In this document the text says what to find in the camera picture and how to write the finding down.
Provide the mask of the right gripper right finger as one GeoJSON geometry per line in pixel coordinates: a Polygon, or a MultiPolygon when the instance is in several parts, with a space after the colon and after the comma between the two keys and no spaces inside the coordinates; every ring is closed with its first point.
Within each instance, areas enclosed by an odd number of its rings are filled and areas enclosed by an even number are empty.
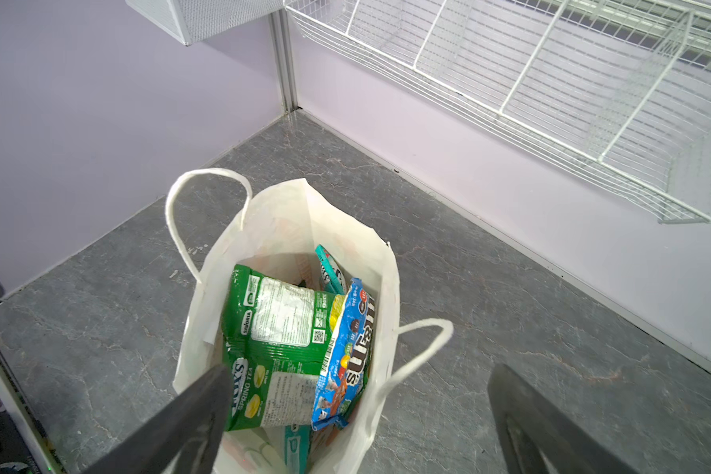
{"type": "Polygon", "coordinates": [[[510,473],[633,473],[508,365],[492,370],[487,392],[510,473]]]}

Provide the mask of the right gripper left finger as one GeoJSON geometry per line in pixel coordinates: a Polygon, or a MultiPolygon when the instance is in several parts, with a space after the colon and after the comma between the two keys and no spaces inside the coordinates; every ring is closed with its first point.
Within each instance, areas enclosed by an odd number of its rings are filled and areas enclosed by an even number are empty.
{"type": "Polygon", "coordinates": [[[232,380],[213,367],[89,473],[211,473],[231,408],[232,380]]]}

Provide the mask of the green Fox's spring tea bag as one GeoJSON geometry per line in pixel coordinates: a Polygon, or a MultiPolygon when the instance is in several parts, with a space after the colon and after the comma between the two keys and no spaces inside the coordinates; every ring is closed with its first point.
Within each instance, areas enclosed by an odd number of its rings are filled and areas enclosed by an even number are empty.
{"type": "Polygon", "coordinates": [[[227,432],[311,423],[344,300],[234,267],[220,323],[222,362],[233,385],[227,432]]]}

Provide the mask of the blue M&M's packet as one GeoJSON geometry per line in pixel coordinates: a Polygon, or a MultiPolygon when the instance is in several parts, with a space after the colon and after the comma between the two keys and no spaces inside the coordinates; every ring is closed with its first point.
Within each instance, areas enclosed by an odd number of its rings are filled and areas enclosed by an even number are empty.
{"type": "Polygon", "coordinates": [[[375,299],[359,278],[345,295],[316,385],[311,428],[344,428],[367,384],[376,316],[375,299]]]}

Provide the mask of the teal Fox's candy bag front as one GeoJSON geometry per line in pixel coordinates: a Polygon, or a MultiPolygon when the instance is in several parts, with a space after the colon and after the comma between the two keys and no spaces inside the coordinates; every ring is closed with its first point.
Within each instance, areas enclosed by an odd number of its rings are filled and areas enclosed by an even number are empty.
{"type": "Polygon", "coordinates": [[[322,290],[346,295],[349,288],[345,275],[332,255],[322,245],[316,247],[315,254],[319,262],[322,290]]]}

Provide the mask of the teal fox's candy bag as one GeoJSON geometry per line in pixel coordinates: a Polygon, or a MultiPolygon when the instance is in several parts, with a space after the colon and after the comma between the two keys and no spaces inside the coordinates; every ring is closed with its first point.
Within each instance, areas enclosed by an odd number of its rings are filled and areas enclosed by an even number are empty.
{"type": "Polygon", "coordinates": [[[284,463],[288,474],[304,474],[310,454],[311,427],[290,425],[284,428],[284,463]]]}
{"type": "Polygon", "coordinates": [[[322,245],[316,247],[315,254],[319,262],[322,290],[346,295],[349,288],[345,275],[332,255],[322,245]]]}

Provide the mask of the white floral paper bag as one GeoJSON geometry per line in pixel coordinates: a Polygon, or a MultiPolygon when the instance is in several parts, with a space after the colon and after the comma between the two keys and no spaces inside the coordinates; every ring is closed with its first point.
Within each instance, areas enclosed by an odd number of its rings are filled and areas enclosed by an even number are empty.
{"type": "Polygon", "coordinates": [[[391,246],[308,181],[248,193],[201,264],[170,235],[196,288],[173,385],[229,377],[214,473],[355,473],[390,392],[451,339],[445,319],[400,321],[391,246]]]}

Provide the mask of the teal Fox's candy bag back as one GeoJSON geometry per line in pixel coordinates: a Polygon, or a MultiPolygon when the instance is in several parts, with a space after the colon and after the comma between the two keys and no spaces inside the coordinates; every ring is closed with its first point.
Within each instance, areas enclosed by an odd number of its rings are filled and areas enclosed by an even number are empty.
{"type": "Polygon", "coordinates": [[[288,474],[304,474],[310,454],[311,427],[290,425],[284,428],[284,463],[288,474]]]}

